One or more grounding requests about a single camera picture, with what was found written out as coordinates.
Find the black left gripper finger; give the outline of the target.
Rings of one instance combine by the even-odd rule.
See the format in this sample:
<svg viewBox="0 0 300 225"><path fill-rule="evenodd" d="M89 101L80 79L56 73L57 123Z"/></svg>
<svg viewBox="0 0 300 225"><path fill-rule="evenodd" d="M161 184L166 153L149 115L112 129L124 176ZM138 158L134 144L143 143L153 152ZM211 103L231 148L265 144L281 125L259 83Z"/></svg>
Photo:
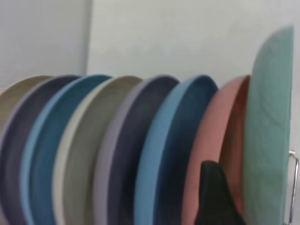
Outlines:
<svg viewBox="0 0 300 225"><path fill-rule="evenodd" d="M196 225L243 225L226 176L219 163L203 161L200 172L199 209Z"/></svg>

